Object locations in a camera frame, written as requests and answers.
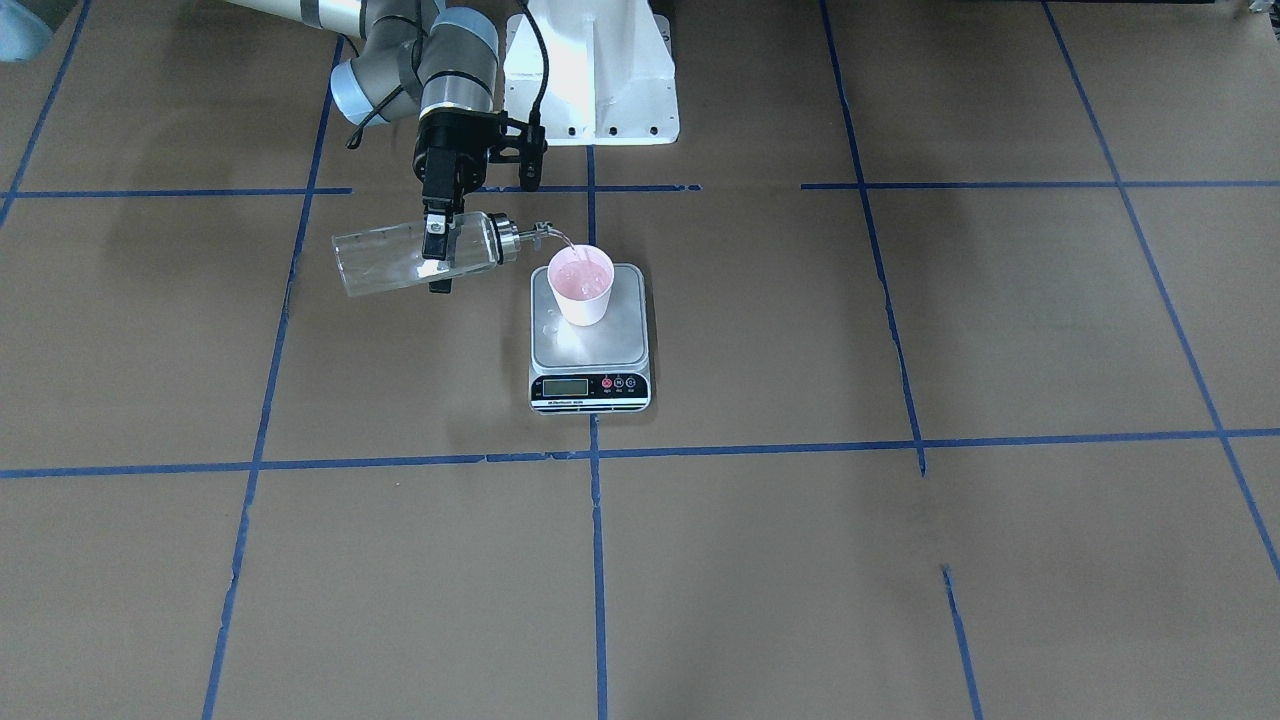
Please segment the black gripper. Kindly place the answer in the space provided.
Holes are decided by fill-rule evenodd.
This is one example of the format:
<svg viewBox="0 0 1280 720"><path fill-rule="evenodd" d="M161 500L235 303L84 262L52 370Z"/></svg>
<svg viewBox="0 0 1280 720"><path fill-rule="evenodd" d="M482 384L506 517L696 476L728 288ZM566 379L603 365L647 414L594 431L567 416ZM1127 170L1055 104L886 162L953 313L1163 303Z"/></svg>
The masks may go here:
<svg viewBox="0 0 1280 720"><path fill-rule="evenodd" d="M451 218L484 183L490 160L504 147L504 113L430 110L420 118L413 173L421 183L422 270L431 293L452 291Z"/></svg>

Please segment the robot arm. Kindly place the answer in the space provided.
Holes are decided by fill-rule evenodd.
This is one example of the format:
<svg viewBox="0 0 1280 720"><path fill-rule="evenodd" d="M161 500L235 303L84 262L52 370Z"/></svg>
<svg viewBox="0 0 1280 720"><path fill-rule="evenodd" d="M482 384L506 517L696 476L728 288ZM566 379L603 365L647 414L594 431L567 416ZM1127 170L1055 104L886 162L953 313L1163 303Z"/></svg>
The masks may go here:
<svg viewBox="0 0 1280 720"><path fill-rule="evenodd" d="M444 1L251 1L248 9L360 38L329 76L332 101L351 124L346 147L360 149L372 128L413 123L410 165L422 210L403 268L433 293L449 293L465 274L457 254L466 197L507 141L494 100L495 26Z"/></svg>

